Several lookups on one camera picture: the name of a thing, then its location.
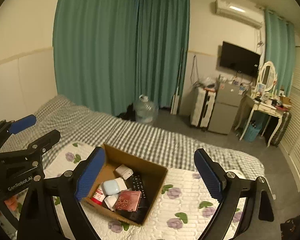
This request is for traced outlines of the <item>white bottle red label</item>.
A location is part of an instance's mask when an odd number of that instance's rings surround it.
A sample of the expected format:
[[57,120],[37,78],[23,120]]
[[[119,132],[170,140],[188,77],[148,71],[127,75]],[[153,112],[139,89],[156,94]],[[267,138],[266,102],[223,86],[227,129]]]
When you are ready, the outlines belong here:
[[106,196],[107,195],[104,192],[103,186],[102,184],[100,184],[96,189],[96,191],[94,192],[93,196],[91,197],[91,200],[98,205],[102,205]]

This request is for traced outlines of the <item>light blue earbuds case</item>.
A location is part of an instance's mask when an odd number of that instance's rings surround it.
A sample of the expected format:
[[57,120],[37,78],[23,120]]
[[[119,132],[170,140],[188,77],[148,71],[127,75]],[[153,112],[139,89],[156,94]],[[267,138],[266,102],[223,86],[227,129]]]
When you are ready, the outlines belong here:
[[102,186],[103,191],[107,196],[115,195],[121,192],[118,182],[114,179],[103,182]]

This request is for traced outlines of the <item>pink glitter case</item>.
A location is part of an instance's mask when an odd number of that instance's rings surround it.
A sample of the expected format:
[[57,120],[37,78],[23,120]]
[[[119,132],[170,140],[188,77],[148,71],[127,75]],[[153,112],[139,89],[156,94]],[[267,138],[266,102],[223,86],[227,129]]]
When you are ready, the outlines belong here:
[[115,210],[135,212],[138,209],[141,191],[122,191],[114,205]]

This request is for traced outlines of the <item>white square charger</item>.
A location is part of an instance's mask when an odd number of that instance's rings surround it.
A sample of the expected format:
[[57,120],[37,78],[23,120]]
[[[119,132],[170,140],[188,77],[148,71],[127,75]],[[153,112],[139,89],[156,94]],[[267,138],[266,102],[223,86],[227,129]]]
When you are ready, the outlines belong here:
[[133,175],[133,170],[125,165],[120,165],[118,168],[115,169],[115,172],[124,180],[127,180]]

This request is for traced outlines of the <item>black remote control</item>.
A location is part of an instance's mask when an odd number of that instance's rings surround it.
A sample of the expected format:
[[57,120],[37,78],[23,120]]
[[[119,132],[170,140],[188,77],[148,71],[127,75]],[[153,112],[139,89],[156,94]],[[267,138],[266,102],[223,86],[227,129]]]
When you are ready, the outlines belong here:
[[142,176],[139,173],[134,173],[131,177],[128,178],[128,181],[131,185],[131,188],[134,191],[141,192],[141,198],[146,199],[145,188],[142,181]]

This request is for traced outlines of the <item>black cube charger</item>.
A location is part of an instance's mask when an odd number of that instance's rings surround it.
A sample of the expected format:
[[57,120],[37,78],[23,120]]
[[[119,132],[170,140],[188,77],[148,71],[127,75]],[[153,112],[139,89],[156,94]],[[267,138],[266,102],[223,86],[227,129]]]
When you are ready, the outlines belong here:
[[149,210],[149,202],[148,200],[142,198],[139,202],[136,211],[129,212],[129,211],[117,210],[117,213],[128,220],[131,220],[137,224],[141,224],[144,221],[148,210]]

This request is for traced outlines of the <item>floral white quilt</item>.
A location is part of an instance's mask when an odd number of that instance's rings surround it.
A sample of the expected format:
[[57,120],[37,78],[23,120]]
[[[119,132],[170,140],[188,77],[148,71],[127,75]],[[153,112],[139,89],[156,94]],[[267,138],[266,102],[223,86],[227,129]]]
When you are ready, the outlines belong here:
[[[70,143],[55,154],[44,157],[46,178],[60,176],[66,170],[73,170],[77,164],[71,163],[76,157],[85,160],[92,151],[92,146],[78,143],[75,147]],[[239,178],[256,179],[264,176],[264,166],[255,157],[236,150],[216,147],[205,143],[171,149],[185,150],[192,163],[183,169],[169,164],[167,176],[162,186],[162,193],[155,201],[145,224],[129,225],[116,218],[102,215],[86,202],[83,210],[92,226],[102,239],[197,239],[208,225],[215,213],[218,202],[213,199],[197,169],[194,167],[193,154],[203,148],[207,154],[220,163],[225,171],[234,172]]]

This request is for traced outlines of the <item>blue laundry basket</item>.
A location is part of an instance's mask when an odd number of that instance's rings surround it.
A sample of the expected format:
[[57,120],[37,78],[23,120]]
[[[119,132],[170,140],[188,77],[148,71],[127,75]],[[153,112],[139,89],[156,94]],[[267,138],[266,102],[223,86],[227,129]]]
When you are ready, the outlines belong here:
[[243,139],[247,142],[253,142],[256,139],[257,135],[259,134],[261,128],[262,128],[262,124],[251,122],[247,127]]

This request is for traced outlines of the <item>brown cardboard box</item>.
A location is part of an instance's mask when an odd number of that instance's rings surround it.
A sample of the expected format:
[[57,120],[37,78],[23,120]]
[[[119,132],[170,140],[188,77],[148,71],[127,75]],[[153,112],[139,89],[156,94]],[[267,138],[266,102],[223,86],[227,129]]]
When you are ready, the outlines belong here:
[[94,148],[91,157],[80,199],[105,216],[142,226],[161,193],[167,168],[106,144]]

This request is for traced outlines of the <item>clear water jug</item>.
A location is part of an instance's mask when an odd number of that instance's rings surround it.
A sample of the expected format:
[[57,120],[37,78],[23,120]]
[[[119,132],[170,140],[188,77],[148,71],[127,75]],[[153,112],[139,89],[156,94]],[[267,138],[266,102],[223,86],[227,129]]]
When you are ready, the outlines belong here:
[[133,103],[136,122],[152,125],[158,116],[157,105],[149,97],[141,94]]

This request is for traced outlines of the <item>teal curtain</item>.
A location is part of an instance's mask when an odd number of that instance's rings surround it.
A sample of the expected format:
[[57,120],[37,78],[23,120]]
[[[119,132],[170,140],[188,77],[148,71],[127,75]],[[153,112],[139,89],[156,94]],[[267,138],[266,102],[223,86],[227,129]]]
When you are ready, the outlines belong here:
[[58,0],[59,94],[118,115],[140,95],[170,107],[184,84],[190,0]]
[[265,60],[271,61],[276,68],[276,89],[283,88],[285,94],[289,95],[295,67],[294,24],[269,9],[264,11],[264,19],[266,26]]

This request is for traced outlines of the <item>small grey fridge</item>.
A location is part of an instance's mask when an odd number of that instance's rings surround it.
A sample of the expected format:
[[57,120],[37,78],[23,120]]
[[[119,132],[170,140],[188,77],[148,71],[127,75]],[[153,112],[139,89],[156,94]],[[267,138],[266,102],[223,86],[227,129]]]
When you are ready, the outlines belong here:
[[239,89],[239,86],[229,83],[219,84],[209,121],[209,132],[225,135],[230,133],[242,100]]

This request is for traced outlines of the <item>teal curtain at right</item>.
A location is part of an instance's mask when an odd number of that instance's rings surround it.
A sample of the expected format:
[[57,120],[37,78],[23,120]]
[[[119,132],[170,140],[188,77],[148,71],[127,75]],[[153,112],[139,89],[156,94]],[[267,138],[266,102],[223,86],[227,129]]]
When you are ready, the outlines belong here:
[[289,95],[295,67],[294,24],[269,9],[264,11],[264,19],[266,26],[265,60],[271,61],[276,68],[276,89],[283,88],[285,94]]

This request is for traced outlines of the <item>white air conditioner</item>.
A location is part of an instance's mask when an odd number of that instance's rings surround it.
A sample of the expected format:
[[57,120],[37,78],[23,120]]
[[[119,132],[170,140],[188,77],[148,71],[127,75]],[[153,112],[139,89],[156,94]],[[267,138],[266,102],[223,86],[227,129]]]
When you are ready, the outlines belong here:
[[264,23],[260,12],[223,0],[215,1],[216,14],[261,29]]

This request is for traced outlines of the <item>wall mounted black television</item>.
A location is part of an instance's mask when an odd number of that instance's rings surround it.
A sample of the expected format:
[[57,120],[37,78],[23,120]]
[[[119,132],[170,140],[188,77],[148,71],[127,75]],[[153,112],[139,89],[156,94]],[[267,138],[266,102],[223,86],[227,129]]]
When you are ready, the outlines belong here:
[[256,78],[260,54],[223,41],[219,65]]

